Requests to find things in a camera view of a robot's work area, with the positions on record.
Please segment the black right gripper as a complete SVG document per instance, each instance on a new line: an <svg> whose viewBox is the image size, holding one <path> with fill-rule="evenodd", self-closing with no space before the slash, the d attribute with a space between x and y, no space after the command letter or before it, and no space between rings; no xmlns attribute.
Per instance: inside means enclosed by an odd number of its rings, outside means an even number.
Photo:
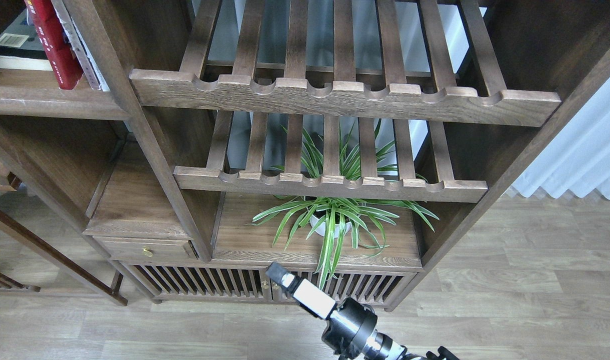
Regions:
<svg viewBox="0 0 610 360"><path fill-rule="evenodd" d="M309 280L294 275L278 262L272 262L265 274L308 312L327 321L321 339L334 354L340 358L356 358L373 353L378 317L370 306L351 297L338 304Z"/></svg>

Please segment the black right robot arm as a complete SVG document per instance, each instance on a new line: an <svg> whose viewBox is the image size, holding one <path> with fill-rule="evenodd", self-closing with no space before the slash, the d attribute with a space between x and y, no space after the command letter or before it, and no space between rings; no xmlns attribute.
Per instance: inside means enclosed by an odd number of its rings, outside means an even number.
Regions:
<svg viewBox="0 0 610 360"><path fill-rule="evenodd" d="M287 271L273 262L266 275L285 294L291 295L299 305L313 316L327 321L321 339L337 354L340 360L355 359L360 354L366 360L456 360L456 356L444 346L438 354L410 353L385 333L378 332L378 316L372 306L348 297L341 303L321 291L309 280Z"/></svg>

